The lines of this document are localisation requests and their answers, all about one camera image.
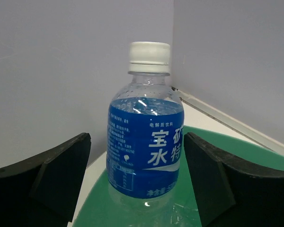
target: beverage bottle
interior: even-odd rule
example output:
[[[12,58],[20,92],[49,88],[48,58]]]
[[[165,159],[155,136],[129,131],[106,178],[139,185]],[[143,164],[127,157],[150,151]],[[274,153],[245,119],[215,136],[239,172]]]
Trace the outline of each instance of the beverage bottle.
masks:
[[[109,195],[124,227],[171,226],[173,187],[178,179],[184,110],[165,85],[170,46],[130,45],[130,84],[108,111],[106,166]]]

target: white bottle cap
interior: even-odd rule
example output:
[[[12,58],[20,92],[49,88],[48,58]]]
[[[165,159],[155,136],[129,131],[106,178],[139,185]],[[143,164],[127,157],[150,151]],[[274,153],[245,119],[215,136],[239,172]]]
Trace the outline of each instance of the white bottle cap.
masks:
[[[155,42],[130,44],[129,71],[169,73],[170,45]]]

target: white wave stripe on label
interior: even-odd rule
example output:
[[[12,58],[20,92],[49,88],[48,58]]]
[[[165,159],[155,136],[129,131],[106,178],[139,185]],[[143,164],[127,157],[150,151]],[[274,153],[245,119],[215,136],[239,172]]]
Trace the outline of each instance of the white wave stripe on label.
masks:
[[[143,169],[143,170],[158,170],[158,171],[175,172],[179,169],[179,167],[180,167],[180,160],[168,166],[160,166],[160,167],[148,168],[148,169]]]

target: wall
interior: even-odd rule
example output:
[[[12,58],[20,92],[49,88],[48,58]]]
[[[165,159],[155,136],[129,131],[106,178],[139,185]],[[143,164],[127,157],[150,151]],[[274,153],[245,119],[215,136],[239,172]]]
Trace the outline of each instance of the wall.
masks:
[[[173,86],[284,144],[284,0],[177,0]]]
[[[172,24],[172,0],[0,0],[0,167],[81,132],[104,152],[128,44],[171,43]]]

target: green table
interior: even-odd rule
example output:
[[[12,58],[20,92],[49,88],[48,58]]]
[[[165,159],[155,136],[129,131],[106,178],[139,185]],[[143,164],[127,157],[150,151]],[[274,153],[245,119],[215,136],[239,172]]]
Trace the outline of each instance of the green table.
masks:
[[[273,151],[212,131],[185,126],[184,134],[188,132],[193,132],[213,145],[248,161],[284,171],[284,157]],[[179,178],[174,190],[174,225],[180,227],[201,227],[195,195],[193,193],[183,150]],[[115,204],[108,195],[108,179],[107,173],[104,171],[85,200],[73,226],[125,227],[122,223],[122,214],[118,212],[119,210],[115,207]]]

